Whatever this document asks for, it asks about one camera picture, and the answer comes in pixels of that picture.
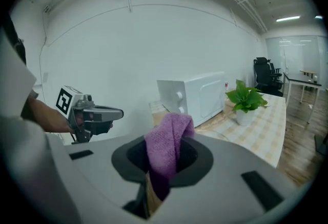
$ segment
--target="white microwave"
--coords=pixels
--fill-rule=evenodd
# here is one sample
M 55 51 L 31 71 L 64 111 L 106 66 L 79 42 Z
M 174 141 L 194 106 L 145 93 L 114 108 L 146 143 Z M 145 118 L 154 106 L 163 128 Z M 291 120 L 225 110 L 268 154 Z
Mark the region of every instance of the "white microwave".
M 197 127 L 224 109 L 224 72 L 178 80 L 157 80 L 161 103 L 172 113 L 188 114 Z

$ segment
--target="purple cloth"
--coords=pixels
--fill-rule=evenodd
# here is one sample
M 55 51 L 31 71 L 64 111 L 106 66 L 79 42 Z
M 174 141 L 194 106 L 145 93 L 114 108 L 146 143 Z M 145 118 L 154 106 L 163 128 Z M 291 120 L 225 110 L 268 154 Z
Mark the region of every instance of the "purple cloth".
M 163 118 L 157 128 L 145 135 L 150 163 L 149 176 L 160 200 L 164 200 L 168 195 L 169 181 L 176 174 L 181 137 L 194 134 L 191 116 L 170 113 Z

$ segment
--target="checkered tablecloth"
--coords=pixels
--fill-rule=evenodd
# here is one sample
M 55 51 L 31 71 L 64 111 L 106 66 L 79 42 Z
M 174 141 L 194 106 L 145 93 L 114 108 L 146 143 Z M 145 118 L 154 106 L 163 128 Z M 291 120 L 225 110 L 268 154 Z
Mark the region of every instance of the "checkered tablecloth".
M 264 94 L 268 101 L 267 108 L 258 108 L 249 126 L 237 123 L 236 112 L 229 100 L 225 109 L 195 128 L 196 132 L 213 138 L 236 143 L 247 148 L 273 167 L 277 167 L 282 151 L 286 127 L 285 99 Z M 159 125 L 168 110 L 160 101 L 150 103 L 154 124 Z

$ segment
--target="glass wall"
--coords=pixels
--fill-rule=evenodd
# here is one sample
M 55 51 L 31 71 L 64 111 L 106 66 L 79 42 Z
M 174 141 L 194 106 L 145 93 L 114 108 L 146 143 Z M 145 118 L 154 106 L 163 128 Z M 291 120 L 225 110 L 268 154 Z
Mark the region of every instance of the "glass wall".
M 289 73 L 315 72 L 323 88 L 328 87 L 328 38 L 287 36 L 266 39 L 268 58 L 275 68 Z

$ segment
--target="potted plant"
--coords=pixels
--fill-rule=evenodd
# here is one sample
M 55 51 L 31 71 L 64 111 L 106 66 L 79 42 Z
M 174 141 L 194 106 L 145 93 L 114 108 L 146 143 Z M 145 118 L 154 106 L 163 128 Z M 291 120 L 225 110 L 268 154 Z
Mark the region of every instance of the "potted plant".
M 246 87 L 240 80 L 236 80 L 236 85 L 236 90 L 226 94 L 230 101 L 236 104 L 233 110 L 236 110 L 237 122 L 242 126 L 248 126 L 254 118 L 255 110 L 258 107 L 266 108 L 268 102 L 258 93 L 260 90 Z

